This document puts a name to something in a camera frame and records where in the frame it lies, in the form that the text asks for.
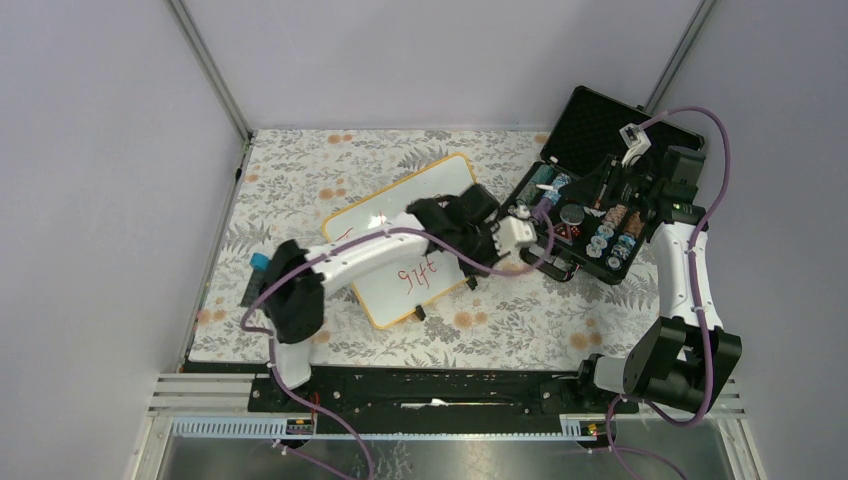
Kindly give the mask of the yellow framed whiteboard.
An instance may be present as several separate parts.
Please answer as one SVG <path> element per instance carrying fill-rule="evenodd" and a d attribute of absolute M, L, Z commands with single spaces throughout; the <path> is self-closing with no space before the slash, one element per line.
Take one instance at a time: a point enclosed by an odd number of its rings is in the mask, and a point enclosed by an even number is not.
<path fill-rule="evenodd" d="M 459 195 L 475 182 L 468 157 L 452 154 L 331 214 L 322 231 L 327 239 L 344 242 L 389 223 L 417 199 Z M 386 329 L 464 282 L 457 258 L 436 251 L 390 263 L 351 287 L 372 326 Z"/>

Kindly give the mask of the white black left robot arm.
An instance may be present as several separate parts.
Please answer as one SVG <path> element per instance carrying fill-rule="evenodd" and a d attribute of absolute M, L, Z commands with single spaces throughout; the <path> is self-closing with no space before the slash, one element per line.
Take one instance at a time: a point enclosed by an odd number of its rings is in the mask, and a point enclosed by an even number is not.
<path fill-rule="evenodd" d="M 280 244 L 262 271 L 252 304 L 271 322 L 272 398 L 288 411 L 309 401 L 311 339 L 321 329 L 325 300 L 392 263 L 448 252 L 467 277 L 495 274 L 495 265 L 537 235 L 527 217 L 497 218 L 498 201 L 480 184 L 459 195 L 417 199 L 383 225 L 345 241 L 306 248 Z"/>

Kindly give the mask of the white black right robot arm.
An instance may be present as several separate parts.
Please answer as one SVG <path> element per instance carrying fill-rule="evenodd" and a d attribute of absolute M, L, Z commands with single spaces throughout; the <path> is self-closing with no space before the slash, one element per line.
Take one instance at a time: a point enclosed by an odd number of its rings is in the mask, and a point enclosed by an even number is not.
<path fill-rule="evenodd" d="M 658 273 L 653 325 L 625 356 L 593 354 L 567 381 L 564 397 L 583 410 L 597 412 L 620 395 L 701 418 L 741 357 L 741 339 L 725 331 L 709 287 L 705 253 L 712 211 L 694 202 L 705 160 L 703 152 L 685 146 L 669 147 L 658 166 L 647 169 L 633 155 L 611 157 L 556 190 L 567 206 L 604 211 L 590 226 L 616 230 L 605 246 L 594 232 L 569 247 L 587 273 L 613 284 L 644 245 Z"/>

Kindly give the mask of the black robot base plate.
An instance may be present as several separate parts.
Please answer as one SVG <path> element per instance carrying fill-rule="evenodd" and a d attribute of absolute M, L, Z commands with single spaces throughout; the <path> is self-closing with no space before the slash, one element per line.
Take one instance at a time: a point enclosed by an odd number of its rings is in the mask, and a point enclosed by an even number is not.
<path fill-rule="evenodd" d="M 232 406 L 270 417 L 319 416 L 349 434 L 353 419 L 379 414 L 562 415 L 601 420 L 614 396 L 577 372 L 315 367 L 310 380 L 286 394 L 270 373 L 235 376 Z"/>

